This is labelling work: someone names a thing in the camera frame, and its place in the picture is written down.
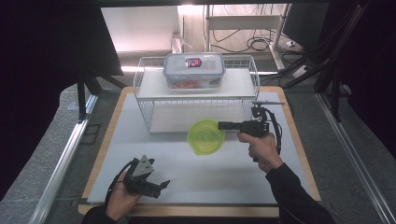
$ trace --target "black sleeve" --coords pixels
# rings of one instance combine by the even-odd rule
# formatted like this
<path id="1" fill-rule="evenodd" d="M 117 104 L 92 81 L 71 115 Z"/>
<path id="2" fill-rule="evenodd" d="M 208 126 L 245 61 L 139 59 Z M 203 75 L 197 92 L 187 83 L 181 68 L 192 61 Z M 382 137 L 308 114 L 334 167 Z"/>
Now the black sleeve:
<path id="1" fill-rule="evenodd" d="M 88 211 L 81 224 L 117 224 L 117 222 L 106 215 L 105 207 L 97 206 Z"/>
<path id="2" fill-rule="evenodd" d="M 335 223 L 330 213 L 306 193 L 286 163 L 270 171 L 266 178 L 279 205 L 281 223 Z"/>

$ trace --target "human arm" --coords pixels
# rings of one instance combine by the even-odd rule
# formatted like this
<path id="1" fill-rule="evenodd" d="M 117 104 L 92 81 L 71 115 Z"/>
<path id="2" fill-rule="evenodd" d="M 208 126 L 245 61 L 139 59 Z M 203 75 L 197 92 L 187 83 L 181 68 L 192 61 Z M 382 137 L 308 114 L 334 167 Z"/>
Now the human arm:
<path id="1" fill-rule="evenodd" d="M 272 133 L 263 138 L 239 133 L 238 138 L 249 143 L 249 156 L 257 159 L 259 168 L 267 173 L 281 223 L 334 223 L 329 212 L 306 193 L 298 176 L 282 161 Z"/>
<path id="2" fill-rule="evenodd" d="M 82 224 L 115 224 L 128 215 L 136 206 L 141 195 L 130 194 L 122 182 L 123 173 L 114 186 L 107 207 L 97 206 L 85 215 Z"/>

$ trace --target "label on container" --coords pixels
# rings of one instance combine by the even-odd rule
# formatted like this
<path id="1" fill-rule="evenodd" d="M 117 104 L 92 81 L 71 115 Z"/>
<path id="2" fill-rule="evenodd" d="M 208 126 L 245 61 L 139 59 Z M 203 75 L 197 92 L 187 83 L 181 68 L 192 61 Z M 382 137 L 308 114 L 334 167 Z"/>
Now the label on container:
<path id="1" fill-rule="evenodd" d="M 186 67 L 201 67 L 202 61 L 200 58 L 188 58 L 186 59 Z"/>

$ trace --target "transparent container with blue lid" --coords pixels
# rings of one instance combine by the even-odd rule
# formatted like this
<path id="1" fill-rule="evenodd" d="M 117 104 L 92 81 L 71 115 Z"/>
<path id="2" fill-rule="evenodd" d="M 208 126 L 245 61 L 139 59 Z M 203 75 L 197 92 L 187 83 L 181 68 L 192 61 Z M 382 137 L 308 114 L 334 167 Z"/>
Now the transparent container with blue lid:
<path id="1" fill-rule="evenodd" d="M 214 52 L 168 54 L 163 68 L 172 90 L 215 90 L 224 73 L 224 59 Z"/>

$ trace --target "container lid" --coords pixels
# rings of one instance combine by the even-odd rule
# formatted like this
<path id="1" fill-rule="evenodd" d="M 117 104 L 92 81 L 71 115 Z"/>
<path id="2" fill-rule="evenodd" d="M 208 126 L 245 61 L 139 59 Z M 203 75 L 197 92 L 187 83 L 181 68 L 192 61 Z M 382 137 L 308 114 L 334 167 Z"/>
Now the container lid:
<path id="1" fill-rule="evenodd" d="M 163 74 L 166 77 L 223 76 L 224 59 L 220 53 L 174 53 L 165 58 Z"/>
<path id="2" fill-rule="evenodd" d="M 190 147 L 196 155 L 209 155 L 219 150 L 224 142 L 225 133 L 218 129 L 218 122 L 202 119 L 195 122 L 187 135 Z"/>

